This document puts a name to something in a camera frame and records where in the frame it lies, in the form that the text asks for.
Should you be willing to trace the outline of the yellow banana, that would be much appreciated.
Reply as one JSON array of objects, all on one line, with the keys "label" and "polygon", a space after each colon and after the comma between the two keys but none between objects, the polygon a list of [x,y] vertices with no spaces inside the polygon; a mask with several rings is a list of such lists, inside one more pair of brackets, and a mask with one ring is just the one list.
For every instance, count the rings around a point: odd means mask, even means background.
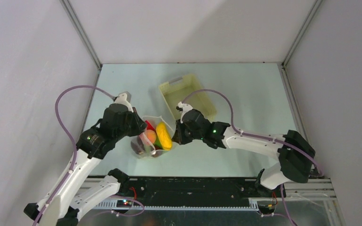
[{"label": "yellow banana", "polygon": [[157,138],[161,144],[161,147],[166,151],[171,150],[173,147],[173,142],[172,142],[170,134],[167,130],[166,124],[164,122],[160,122],[157,125],[156,134],[157,134]]}]

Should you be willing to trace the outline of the red bell pepper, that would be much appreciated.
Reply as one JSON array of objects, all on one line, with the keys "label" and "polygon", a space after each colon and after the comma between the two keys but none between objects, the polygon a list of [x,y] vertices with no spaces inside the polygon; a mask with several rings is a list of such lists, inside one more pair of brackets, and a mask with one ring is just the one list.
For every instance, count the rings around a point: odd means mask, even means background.
[{"label": "red bell pepper", "polygon": [[155,127],[149,121],[145,121],[145,123],[147,124],[147,130],[156,131]]}]

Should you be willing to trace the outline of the orange peach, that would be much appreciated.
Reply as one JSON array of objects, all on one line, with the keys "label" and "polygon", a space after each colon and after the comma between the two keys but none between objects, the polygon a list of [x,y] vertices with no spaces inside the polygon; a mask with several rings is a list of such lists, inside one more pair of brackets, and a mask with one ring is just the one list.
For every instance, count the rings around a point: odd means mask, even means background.
[{"label": "orange peach", "polygon": [[152,131],[152,130],[146,130],[144,132],[144,135],[146,136],[147,140],[150,142],[150,143],[154,143],[156,141],[156,138],[157,138],[157,135],[156,135],[156,132],[155,131]]}]

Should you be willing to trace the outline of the clear dotted zip bag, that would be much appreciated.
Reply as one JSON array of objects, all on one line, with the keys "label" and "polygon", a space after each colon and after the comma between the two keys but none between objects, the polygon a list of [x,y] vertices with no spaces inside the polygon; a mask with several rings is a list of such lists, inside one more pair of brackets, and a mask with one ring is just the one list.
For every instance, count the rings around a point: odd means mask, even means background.
[{"label": "clear dotted zip bag", "polygon": [[178,145],[171,140],[174,129],[162,116],[143,116],[147,127],[138,136],[132,137],[131,149],[138,158],[158,158],[174,150]]}]

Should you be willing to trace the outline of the green leaf vegetable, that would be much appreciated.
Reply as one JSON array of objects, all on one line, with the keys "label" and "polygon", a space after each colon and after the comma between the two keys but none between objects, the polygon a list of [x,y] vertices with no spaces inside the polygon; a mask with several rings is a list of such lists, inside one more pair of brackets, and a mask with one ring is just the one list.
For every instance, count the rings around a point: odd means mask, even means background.
[{"label": "green leaf vegetable", "polygon": [[154,142],[154,147],[155,147],[156,150],[162,150],[163,149],[159,140]]}]

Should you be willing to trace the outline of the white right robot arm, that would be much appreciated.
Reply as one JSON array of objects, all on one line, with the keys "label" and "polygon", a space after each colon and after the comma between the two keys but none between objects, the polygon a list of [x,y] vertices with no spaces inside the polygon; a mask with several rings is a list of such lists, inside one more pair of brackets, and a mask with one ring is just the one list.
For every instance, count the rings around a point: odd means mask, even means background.
[{"label": "white right robot arm", "polygon": [[200,140],[212,149],[240,149],[274,159],[276,163],[257,176],[255,190],[262,197],[286,182],[303,184],[309,180],[315,150],[297,131],[266,136],[249,134],[227,122],[211,122],[196,109],[183,112],[175,125],[172,141],[180,145]]}]

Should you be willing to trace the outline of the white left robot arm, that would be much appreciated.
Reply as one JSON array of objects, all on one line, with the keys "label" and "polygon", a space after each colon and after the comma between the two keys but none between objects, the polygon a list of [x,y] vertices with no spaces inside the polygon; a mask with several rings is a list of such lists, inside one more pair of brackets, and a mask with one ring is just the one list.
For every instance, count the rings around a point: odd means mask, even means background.
[{"label": "white left robot arm", "polygon": [[24,213],[39,225],[49,219],[47,210],[52,201],[57,201],[57,213],[52,217],[56,226],[76,226],[82,217],[101,201],[112,195],[125,196],[129,193],[129,176],[119,169],[108,172],[95,187],[77,195],[91,171],[106,154],[124,137],[140,135],[146,123],[138,116],[128,101],[113,103],[105,109],[103,117],[90,129],[84,131],[76,143],[76,158],[69,162],[48,194],[39,202],[29,203]]}]

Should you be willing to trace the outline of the pale yellow perforated basket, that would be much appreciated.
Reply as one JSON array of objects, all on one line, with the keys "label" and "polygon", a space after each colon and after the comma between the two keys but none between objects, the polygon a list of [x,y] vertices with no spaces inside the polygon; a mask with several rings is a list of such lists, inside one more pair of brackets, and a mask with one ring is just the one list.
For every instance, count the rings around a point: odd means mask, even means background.
[{"label": "pale yellow perforated basket", "polygon": [[217,110],[211,98],[205,92],[194,93],[203,89],[200,80],[195,74],[186,74],[164,82],[158,88],[175,120],[181,118],[181,113],[176,110],[176,106],[179,102],[183,102],[199,110],[209,121],[214,121]]}]

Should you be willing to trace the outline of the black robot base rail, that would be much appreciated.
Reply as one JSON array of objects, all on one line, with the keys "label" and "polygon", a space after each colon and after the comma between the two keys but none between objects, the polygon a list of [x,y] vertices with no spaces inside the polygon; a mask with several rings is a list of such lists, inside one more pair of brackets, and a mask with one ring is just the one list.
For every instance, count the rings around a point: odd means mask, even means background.
[{"label": "black robot base rail", "polygon": [[120,182],[119,196],[136,197],[145,207],[248,207],[251,198],[280,198],[280,187],[268,190],[256,178],[128,176],[119,169],[108,172]]}]

